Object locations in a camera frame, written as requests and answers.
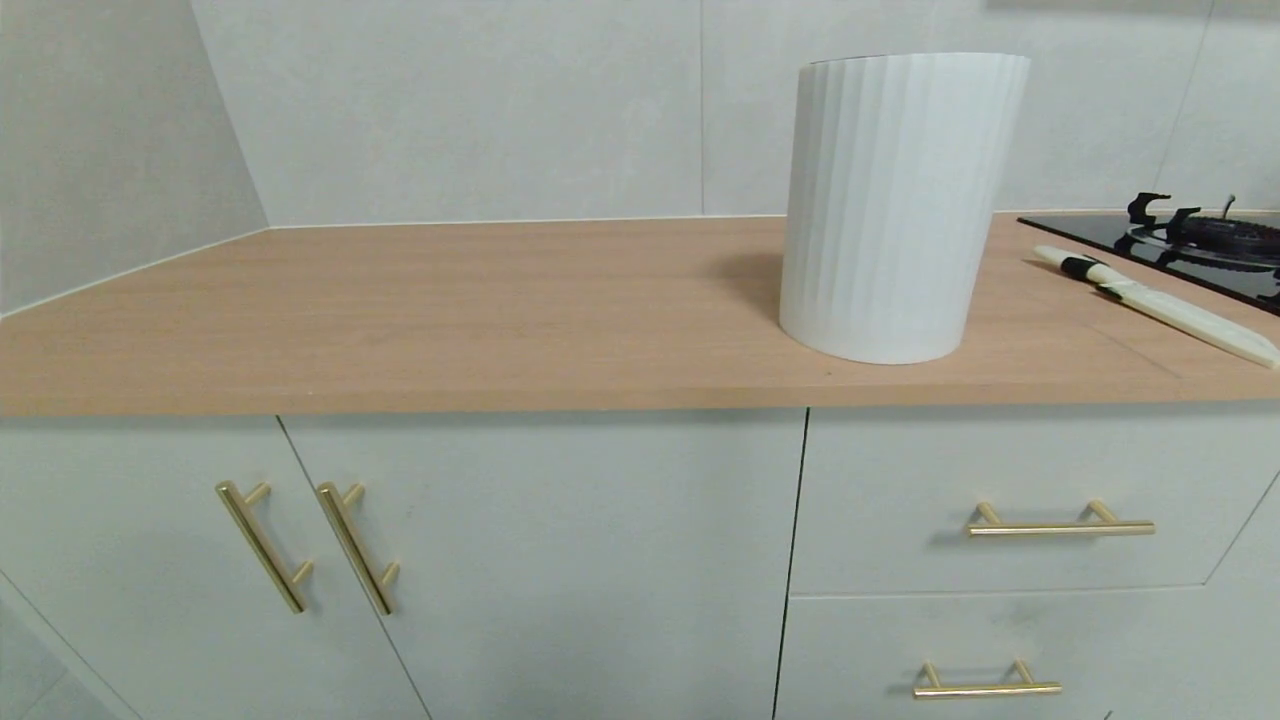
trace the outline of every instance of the drawer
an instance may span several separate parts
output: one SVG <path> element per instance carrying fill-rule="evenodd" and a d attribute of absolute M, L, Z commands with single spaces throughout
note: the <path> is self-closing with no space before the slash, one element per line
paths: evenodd
<path fill-rule="evenodd" d="M 1203 583 L 1280 469 L 1280 405 L 908 407 L 810 414 L 794 594 Z M 1151 536 L 969 537 L 1096 520 Z"/>
<path fill-rule="evenodd" d="M 1189 619 L 1204 588 L 913 598 L 794 598 L 778 680 L 780 720 L 1102 720 L 1115 708 L 1169 710 L 1213 684 L 1221 657 Z M 1060 694 L 916 700 L 928 661 L 955 685 L 1023 680 Z M 1143 717 L 1187 717 L 1174 712 Z"/>

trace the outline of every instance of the gold bar handle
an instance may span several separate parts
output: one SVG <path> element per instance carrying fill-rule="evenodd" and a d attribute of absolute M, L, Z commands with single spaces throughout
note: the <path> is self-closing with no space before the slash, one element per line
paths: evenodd
<path fill-rule="evenodd" d="M 1051 523 L 1044 525 L 1015 525 L 1005 523 L 989 502 L 978 503 L 978 514 L 986 523 L 969 523 L 965 530 L 972 538 L 1006 536 L 1149 536 L 1156 524 L 1151 520 L 1119 520 L 1101 500 L 1089 501 L 1089 511 L 1098 516 L 1096 523 Z"/>
<path fill-rule="evenodd" d="M 1021 660 L 1014 661 L 1014 669 L 1023 679 L 1012 685 L 943 685 L 938 680 L 938 671 L 932 662 L 924 664 L 924 675 L 929 679 L 925 688 L 916 687 L 911 691 L 915 700 L 964 700 L 977 697 L 1014 697 L 1023 694 L 1061 694 L 1062 683 L 1037 683 L 1027 664 Z"/>
<path fill-rule="evenodd" d="M 271 493 L 271 486 L 259 483 L 244 497 L 241 497 L 239 489 L 232 482 L 218 483 L 215 489 L 218 491 L 218 497 L 223 498 L 227 511 L 236 520 L 236 527 L 244 534 L 248 546 L 253 548 L 253 555 L 257 555 L 259 561 L 262 562 L 262 568 L 266 569 L 268 577 L 271 578 L 276 589 L 280 591 L 284 603 L 294 614 L 303 612 L 307 609 L 307 598 L 298 588 L 311 574 L 311 561 L 302 562 L 296 571 L 289 573 L 280 553 L 271 547 L 271 543 L 266 539 L 266 533 L 262 532 L 262 525 L 259 524 L 257 518 L 253 516 L 253 511 L 250 510 L 257 501 Z"/>
<path fill-rule="evenodd" d="M 365 486 L 356 483 L 351 486 L 351 489 L 346 495 L 339 495 L 338 488 L 333 483 L 324 483 L 316 488 L 316 495 L 320 497 L 320 505 L 324 506 L 325 515 L 329 516 L 329 524 L 333 525 L 334 534 L 342 542 L 342 548 L 347 551 L 351 564 L 356 566 L 356 574 L 360 575 L 360 582 L 369 591 L 369 597 L 372 598 L 378 612 L 390 615 L 396 611 L 396 598 L 392 597 L 390 587 L 396 582 L 396 578 L 399 577 L 399 562 L 388 564 L 381 577 L 375 578 L 371 569 L 374 565 L 372 555 L 369 553 L 369 548 L 365 547 L 360 533 L 356 532 L 356 524 L 352 521 L 349 514 L 351 506 L 360 502 L 360 498 L 365 496 Z"/>

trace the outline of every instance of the gas stove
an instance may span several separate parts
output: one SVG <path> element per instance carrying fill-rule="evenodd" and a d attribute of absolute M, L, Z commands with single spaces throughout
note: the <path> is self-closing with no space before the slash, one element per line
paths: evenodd
<path fill-rule="evenodd" d="M 1280 315 L 1280 228 L 1265 217 L 1217 217 L 1199 208 L 1153 215 L 1148 206 L 1169 195 L 1140 192 L 1123 214 L 1028 215 L 1020 223 L 1217 291 Z"/>

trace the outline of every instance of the floor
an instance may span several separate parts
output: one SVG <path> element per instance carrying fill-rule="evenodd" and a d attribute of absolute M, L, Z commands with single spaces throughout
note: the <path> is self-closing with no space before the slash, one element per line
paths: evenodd
<path fill-rule="evenodd" d="M 0 605 L 0 720 L 116 720 Z"/>

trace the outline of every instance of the knife handle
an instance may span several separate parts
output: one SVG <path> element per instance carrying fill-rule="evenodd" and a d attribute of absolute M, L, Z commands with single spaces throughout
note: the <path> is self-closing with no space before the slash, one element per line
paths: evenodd
<path fill-rule="evenodd" d="M 1093 258 L 1079 255 L 1076 252 L 1068 252 L 1061 247 L 1053 247 L 1052 245 L 1037 245 L 1033 252 L 1036 252 L 1036 256 L 1041 260 L 1052 264 L 1055 268 L 1062 270 L 1062 273 L 1068 277 L 1078 281 L 1085 281 L 1098 286 L 1133 282 L 1102 260 L 1094 260 Z"/>

